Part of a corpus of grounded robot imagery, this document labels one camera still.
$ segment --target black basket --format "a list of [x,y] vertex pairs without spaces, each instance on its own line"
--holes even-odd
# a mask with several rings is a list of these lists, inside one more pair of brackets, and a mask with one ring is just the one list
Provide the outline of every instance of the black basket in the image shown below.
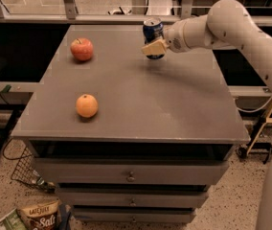
[[33,159],[34,157],[31,152],[27,148],[24,148],[22,155],[11,174],[11,180],[18,181],[31,189],[53,193],[55,191],[55,185],[53,183],[45,182],[39,177],[32,167]]

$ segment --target soda can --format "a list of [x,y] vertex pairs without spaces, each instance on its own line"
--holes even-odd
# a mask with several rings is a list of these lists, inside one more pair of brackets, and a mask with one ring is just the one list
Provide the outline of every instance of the soda can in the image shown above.
[[[145,37],[145,44],[148,44],[155,39],[164,38],[163,23],[160,18],[150,18],[144,22],[143,33]],[[147,56],[150,59],[162,58],[163,55]]]

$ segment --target brown snack bag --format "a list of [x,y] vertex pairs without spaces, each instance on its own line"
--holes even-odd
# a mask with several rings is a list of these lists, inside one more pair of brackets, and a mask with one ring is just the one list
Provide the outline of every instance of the brown snack bag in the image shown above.
[[57,210],[58,200],[21,208],[19,213],[30,230],[55,230]]

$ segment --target robotic arm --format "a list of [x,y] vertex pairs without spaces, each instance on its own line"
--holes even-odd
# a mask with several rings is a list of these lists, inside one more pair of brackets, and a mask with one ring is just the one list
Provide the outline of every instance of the robotic arm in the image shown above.
[[236,47],[272,92],[272,37],[252,20],[236,0],[216,2],[207,15],[175,22],[164,29],[164,38],[143,47],[145,55],[162,55],[193,48]]

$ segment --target speckled floor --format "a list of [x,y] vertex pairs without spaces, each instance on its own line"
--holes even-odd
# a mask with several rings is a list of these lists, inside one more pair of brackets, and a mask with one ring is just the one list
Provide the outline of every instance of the speckled floor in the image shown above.
[[[272,126],[264,130],[260,141],[272,142]],[[24,144],[12,140],[6,149],[9,157],[19,156]],[[233,153],[229,158],[230,168],[220,181],[210,189],[210,196],[197,216],[189,224],[152,223],[83,223],[71,218],[74,230],[97,229],[171,229],[171,230],[253,230],[255,229],[258,207],[261,198],[262,182],[269,163],[263,164],[266,154],[250,153],[241,161]],[[45,202],[57,198],[37,189],[29,189],[11,180],[17,161],[0,157],[0,218],[13,208]]]

